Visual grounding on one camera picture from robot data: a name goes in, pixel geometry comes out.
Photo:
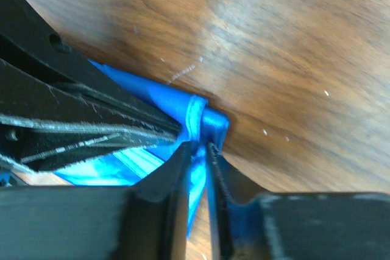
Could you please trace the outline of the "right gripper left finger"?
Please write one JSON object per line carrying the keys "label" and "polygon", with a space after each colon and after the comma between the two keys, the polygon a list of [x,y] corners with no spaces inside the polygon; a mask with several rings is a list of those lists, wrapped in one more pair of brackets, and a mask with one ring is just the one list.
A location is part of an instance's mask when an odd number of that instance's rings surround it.
{"label": "right gripper left finger", "polygon": [[191,149],[133,186],[1,188],[1,258],[184,259]]}

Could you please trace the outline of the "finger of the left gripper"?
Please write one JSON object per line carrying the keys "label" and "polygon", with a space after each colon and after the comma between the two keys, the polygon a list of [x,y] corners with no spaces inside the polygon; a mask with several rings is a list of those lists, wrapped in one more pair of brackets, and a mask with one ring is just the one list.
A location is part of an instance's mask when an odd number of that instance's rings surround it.
{"label": "finger of the left gripper", "polygon": [[93,65],[42,79],[1,62],[1,166],[49,172],[117,150],[173,143],[180,125]]}
{"label": "finger of the left gripper", "polygon": [[1,122],[49,132],[178,132],[63,42],[26,0],[1,0]]}

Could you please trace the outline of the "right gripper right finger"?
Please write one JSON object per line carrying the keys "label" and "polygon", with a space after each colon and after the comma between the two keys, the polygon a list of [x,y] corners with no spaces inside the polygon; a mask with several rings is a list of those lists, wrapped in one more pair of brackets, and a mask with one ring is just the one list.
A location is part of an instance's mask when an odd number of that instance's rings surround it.
{"label": "right gripper right finger", "polygon": [[270,192],[209,143],[213,259],[388,259],[389,195]]}

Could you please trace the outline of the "blue cloth napkin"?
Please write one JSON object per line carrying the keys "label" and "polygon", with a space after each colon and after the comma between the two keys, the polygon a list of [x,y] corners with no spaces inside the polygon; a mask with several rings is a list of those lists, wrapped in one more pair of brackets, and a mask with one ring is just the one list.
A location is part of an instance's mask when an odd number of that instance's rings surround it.
{"label": "blue cloth napkin", "polygon": [[207,142],[214,143],[219,149],[223,146],[230,125],[228,117],[210,107],[204,97],[109,65],[95,61],[92,65],[130,94],[175,119],[182,130],[177,141],[170,146],[120,150],[64,167],[56,171],[55,175],[74,185],[131,186],[165,163],[182,142],[192,141],[187,229],[191,231],[206,182],[205,146]]}

